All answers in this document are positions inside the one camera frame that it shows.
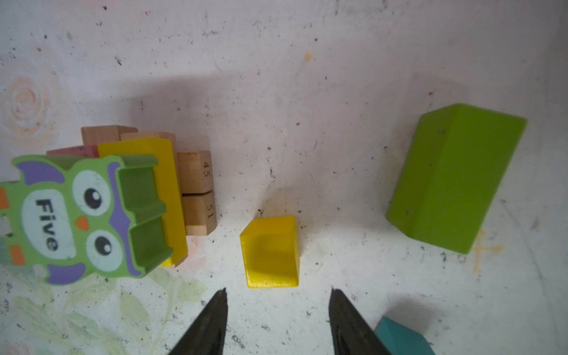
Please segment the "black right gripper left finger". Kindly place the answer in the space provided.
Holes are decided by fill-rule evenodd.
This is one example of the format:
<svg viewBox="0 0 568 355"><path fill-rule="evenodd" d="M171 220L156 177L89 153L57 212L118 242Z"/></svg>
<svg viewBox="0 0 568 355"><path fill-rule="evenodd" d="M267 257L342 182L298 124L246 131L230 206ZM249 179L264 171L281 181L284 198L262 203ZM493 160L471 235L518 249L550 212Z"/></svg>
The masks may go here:
<svg viewBox="0 0 568 355"><path fill-rule="evenodd" d="M226 290L218 290L197 316L171 355L222 355L228 319Z"/></svg>

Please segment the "green cube block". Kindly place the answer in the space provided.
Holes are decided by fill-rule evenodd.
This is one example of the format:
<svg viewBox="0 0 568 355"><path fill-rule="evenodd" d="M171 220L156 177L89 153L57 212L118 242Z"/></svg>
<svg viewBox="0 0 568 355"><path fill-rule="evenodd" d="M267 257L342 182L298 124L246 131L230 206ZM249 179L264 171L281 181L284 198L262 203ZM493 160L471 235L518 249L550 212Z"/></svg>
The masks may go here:
<svg viewBox="0 0 568 355"><path fill-rule="evenodd" d="M414 240L468 254L526 126L467 104L422 115L387 220Z"/></svg>

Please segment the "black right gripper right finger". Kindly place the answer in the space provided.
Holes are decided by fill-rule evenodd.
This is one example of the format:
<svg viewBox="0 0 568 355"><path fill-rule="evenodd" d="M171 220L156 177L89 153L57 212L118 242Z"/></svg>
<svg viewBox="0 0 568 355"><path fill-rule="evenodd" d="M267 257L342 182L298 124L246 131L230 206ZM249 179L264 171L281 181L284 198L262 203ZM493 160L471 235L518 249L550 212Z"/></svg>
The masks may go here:
<svg viewBox="0 0 568 355"><path fill-rule="evenodd" d="M390 354L346 295L333 288L328 306L336 355Z"/></svg>

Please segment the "yellow rectangular block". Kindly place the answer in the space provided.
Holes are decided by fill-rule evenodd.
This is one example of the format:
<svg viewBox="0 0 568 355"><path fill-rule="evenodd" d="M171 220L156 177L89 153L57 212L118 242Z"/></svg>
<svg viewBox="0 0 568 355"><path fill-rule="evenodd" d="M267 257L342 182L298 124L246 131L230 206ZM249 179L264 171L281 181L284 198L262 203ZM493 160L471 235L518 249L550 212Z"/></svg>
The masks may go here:
<svg viewBox="0 0 568 355"><path fill-rule="evenodd" d="M167 212L162 216L167 245L173 254L161 266L176 267L188 255L186 229L183 219L181 193L175 158L176 151L171 140L165 138L137 138L128 141L101 143L98 145L101 158L109 155L153 155L158 165L153 167L158 197L166 204Z"/></svg>

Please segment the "yellow cube block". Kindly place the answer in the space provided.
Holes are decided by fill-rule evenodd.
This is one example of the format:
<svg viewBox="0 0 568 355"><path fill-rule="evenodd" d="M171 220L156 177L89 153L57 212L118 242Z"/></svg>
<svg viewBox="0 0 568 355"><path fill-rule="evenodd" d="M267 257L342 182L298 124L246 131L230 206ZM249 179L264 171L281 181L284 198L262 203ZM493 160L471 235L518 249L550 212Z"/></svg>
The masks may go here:
<svg viewBox="0 0 568 355"><path fill-rule="evenodd" d="M249 288L299 285L300 245L294 216L254 219L240 239Z"/></svg>

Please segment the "pink rectangular block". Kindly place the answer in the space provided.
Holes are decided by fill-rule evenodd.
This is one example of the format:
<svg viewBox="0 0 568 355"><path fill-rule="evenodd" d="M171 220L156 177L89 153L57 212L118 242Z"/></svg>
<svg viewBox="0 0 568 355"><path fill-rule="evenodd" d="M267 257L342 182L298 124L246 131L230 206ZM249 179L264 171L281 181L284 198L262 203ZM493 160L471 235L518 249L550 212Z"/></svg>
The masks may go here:
<svg viewBox="0 0 568 355"><path fill-rule="evenodd" d="M78 155L88 158L98 158L99 150L96 145L80 145L59 149L52 149L46 152L47 155Z"/></svg>

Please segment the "teal cube block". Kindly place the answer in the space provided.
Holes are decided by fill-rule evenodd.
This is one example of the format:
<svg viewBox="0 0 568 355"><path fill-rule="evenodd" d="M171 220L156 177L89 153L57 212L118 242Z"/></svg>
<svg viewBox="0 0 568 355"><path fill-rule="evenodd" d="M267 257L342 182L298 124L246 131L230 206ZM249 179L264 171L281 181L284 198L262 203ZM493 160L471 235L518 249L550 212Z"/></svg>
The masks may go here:
<svg viewBox="0 0 568 355"><path fill-rule="evenodd" d="M435 355L423 335L388 317L380 320L374 332L390 354Z"/></svg>

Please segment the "natural wood block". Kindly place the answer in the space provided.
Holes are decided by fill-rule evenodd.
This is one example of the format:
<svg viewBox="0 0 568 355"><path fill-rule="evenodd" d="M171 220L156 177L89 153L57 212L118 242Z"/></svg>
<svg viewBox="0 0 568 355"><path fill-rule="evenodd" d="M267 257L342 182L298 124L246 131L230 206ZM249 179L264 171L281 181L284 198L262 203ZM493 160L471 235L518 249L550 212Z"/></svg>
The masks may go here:
<svg viewBox="0 0 568 355"><path fill-rule="evenodd" d="M214 189L210 151L179 152L177 156L183 195L199 195Z"/></svg>
<svg viewBox="0 0 568 355"><path fill-rule="evenodd" d="M182 196L183 217L188 236L207 236L217 227L214 192Z"/></svg>
<svg viewBox="0 0 568 355"><path fill-rule="evenodd" d="M131 133L121 133L122 141L130 141L142 138L162 138L170 140L172 143L173 157L175 161L175 167L177 172L177 178L180 178L179 168L178 168L178 148L177 148L177 138L174 133L160 132L160 131L149 131L149 132L131 132Z"/></svg>
<svg viewBox="0 0 568 355"><path fill-rule="evenodd" d="M123 133L137 133L135 127L121 125L104 125L81 127L81 136L84 145L99 145L121 140Z"/></svg>

